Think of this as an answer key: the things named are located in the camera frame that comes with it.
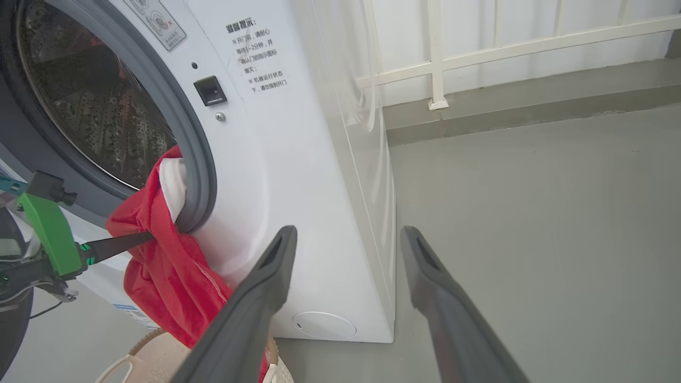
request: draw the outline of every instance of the black cable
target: black cable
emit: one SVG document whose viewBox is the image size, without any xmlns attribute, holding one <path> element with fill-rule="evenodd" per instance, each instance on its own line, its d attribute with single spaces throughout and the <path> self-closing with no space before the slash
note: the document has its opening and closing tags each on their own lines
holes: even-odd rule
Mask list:
<svg viewBox="0 0 681 383">
<path fill-rule="evenodd" d="M 39 313 L 37 313 L 37 314 L 35 314 L 35 315 L 29 316 L 28 318 L 23 318 L 23 319 L 25 319 L 25 320 L 31 320 L 31 319 L 33 319 L 33 318 L 37 318 L 37 317 L 41 316 L 42 314 L 44 314 L 44 313 L 46 313 L 46 312 L 49 312 L 49 311 L 52 311 L 52 310 L 56 309 L 56 308 L 59 307 L 59 305 L 61 305 L 62 303 L 63 303 L 63 302 L 59 302 L 59 303 L 57 303 L 56 305 L 50 307 L 50 308 L 47 309 L 47 310 L 43 310 L 43 311 L 41 311 L 41 312 L 39 312 Z"/>
</svg>

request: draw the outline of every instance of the washing machine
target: washing machine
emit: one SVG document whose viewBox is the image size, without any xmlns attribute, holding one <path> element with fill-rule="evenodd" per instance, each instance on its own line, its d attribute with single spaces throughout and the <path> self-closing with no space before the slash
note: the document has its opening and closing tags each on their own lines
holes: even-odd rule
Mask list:
<svg viewBox="0 0 681 383">
<path fill-rule="evenodd" d="M 392 342 L 395 193 L 366 6 L 0 0 L 0 170 L 64 178 L 74 239 L 92 241 L 177 144 L 176 225 L 232 288 L 298 228 L 275 337 Z M 123 292 L 129 259 L 79 280 L 154 327 Z"/>
</svg>

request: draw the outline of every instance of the concrete floor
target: concrete floor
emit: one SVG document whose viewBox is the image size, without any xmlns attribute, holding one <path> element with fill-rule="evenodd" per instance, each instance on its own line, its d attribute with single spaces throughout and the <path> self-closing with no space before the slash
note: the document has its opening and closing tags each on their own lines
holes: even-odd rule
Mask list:
<svg viewBox="0 0 681 383">
<path fill-rule="evenodd" d="M 418 227 L 533 382 L 681 376 L 681 108 L 391 148 Z M 278 339 L 297 383 L 439 382 L 401 254 L 393 344 Z"/>
</svg>

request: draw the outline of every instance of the white railing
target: white railing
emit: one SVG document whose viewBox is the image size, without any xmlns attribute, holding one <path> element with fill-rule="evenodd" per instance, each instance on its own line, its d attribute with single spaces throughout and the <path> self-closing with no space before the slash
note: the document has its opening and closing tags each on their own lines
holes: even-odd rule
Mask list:
<svg viewBox="0 0 681 383">
<path fill-rule="evenodd" d="M 428 103 L 431 110 L 447 108 L 449 104 L 445 99 L 443 82 L 443 72 L 454 70 L 470 65 L 488 63 L 491 61 L 508 59 L 533 53 L 545 52 L 568 48 L 571 46 L 593 44 L 608 40 L 623 39 L 638 35 L 648 35 L 651 33 L 673 31 L 681 29 L 681 14 L 653 18 L 649 20 L 628 22 L 629 0 L 621 0 L 620 9 L 616 25 L 612 27 L 601 27 L 589 29 L 576 33 L 563 34 L 563 21 L 565 18 L 565 2 L 569 0 L 558 0 L 556 6 L 556 18 L 554 21 L 554 32 L 552 37 L 528 40 L 515 44 L 502 45 L 501 36 L 503 35 L 502 18 L 504 0 L 495 0 L 494 9 L 494 43 L 493 48 L 478 50 L 475 52 L 463 53 L 447 58 L 442 57 L 442 28 L 441 28 L 441 5 L 440 0 L 425 0 L 428 2 L 428 37 L 430 39 L 430 61 L 404 67 L 395 70 L 383 71 L 381 67 L 381 53 L 378 46 L 373 48 L 377 51 L 377 66 L 379 73 L 375 78 L 376 85 L 388 84 L 408 78 L 419 76 L 432 76 L 432 99 Z M 376 22 L 373 14 L 372 0 L 365 0 L 367 7 L 367 18 L 369 27 L 376 31 Z M 361 87 L 370 85 L 369 78 L 359 79 Z"/>
</svg>

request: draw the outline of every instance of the red garment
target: red garment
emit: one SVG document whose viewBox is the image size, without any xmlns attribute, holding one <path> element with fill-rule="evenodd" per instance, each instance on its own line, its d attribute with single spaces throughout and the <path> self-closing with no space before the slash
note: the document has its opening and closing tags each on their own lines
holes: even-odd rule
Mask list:
<svg viewBox="0 0 681 383">
<path fill-rule="evenodd" d="M 154 165 L 146 185 L 124 201 L 106 222 L 112 236 L 149 231 L 155 237 L 129 250 L 133 259 L 123 287 L 130 298 L 163 330 L 193 348 L 232 291 L 208 267 L 201 247 L 178 232 L 165 203 L 159 166 L 163 158 L 182 157 L 178 146 Z M 263 358 L 260 382 L 267 372 Z"/>
</svg>

